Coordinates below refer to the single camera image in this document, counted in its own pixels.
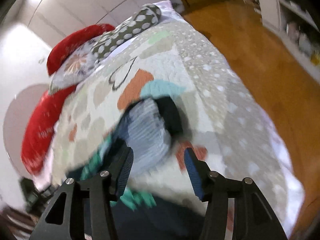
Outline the navy white striped pants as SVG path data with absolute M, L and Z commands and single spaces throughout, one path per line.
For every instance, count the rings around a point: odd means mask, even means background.
M 173 141 L 183 133 L 179 111 L 169 96 L 143 98 L 124 111 L 112 141 L 121 139 L 133 150 L 130 176 L 140 176 L 161 163 Z

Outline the green garment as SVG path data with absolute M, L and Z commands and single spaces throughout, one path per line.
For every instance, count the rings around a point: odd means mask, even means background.
M 68 171 L 66 177 L 81 181 L 92 178 L 102 171 L 110 171 L 113 179 L 111 193 L 115 194 L 125 206 L 132 211 L 136 211 L 141 205 L 148 208 L 156 207 L 156 201 L 151 193 L 132 191 L 127 188 L 132 167 L 133 150 L 123 139 L 113 139 L 108 135 L 89 161 L 85 165 Z

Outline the heart pattern bed quilt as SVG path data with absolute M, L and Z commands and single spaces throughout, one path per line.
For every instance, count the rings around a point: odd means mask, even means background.
M 192 147 L 223 176 L 251 177 L 285 233 L 292 233 L 304 192 L 286 146 L 224 56 L 201 33 L 183 21 L 162 22 L 100 63 L 65 100 L 53 139 L 53 184 L 89 161 L 129 104 L 169 96 L 183 134 L 161 163 L 130 176 L 129 186 L 204 213 L 206 205 L 195 196 L 183 161 L 184 149 Z

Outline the lower red pillow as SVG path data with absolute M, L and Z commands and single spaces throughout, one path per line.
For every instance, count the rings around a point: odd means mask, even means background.
M 76 89 L 76 85 L 49 94 L 46 91 L 33 110 L 25 129 L 21 161 L 31 175 L 37 175 L 43 168 L 54 125 L 59 120 L 65 99 Z

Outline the red pillow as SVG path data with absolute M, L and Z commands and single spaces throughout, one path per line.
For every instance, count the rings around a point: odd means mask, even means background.
M 37 175 L 43 168 L 54 125 L 59 120 L 65 99 L 76 89 L 76 85 L 49 94 L 46 91 L 33 110 L 25 129 L 21 161 L 31 175 Z
M 50 52 L 47 59 L 47 73 L 52 76 L 64 61 L 82 44 L 104 32 L 113 31 L 114 26 L 101 23 L 80 29 L 61 40 Z

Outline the round pink headboard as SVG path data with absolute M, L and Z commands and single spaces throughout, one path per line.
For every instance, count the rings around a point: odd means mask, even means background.
M 21 161 L 22 141 L 31 114 L 48 87 L 47 83 L 38 83 L 21 90 L 9 104 L 4 116 L 4 148 L 20 177 L 31 178 Z

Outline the grey floral pillow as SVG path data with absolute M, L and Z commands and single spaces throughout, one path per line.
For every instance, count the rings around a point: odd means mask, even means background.
M 93 53 L 94 45 L 101 41 L 104 44 L 107 35 L 100 35 L 86 41 L 67 57 L 61 67 L 53 74 L 49 86 L 49 94 L 55 94 L 59 90 L 81 83 L 96 71 L 103 58 L 98 58 L 98 53 Z

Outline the upper red pillow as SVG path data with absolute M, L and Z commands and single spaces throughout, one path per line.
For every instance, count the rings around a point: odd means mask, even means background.
M 61 40 L 50 52 L 47 59 L 47 73 L 52 76 L 64 61 L 82 44 L 104 32 L 113 31 L 114 26 L 101 23 L 80 29 Z

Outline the olive polka dot bolster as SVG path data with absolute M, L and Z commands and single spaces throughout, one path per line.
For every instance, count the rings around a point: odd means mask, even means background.
M 93 45 L 91 53 L 96 60 L 107 58 L 116 48 L 143 31 L 157 25 L 161 10 L 154 4 L 145 4 L 114 30 L 103 33 Z

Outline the white shelf unit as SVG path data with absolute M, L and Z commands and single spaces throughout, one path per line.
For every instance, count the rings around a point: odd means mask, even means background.
M 299 0 L 245 0 L 263 26 L 276 34 L 299 64 L 319 82 L 319 25 Z

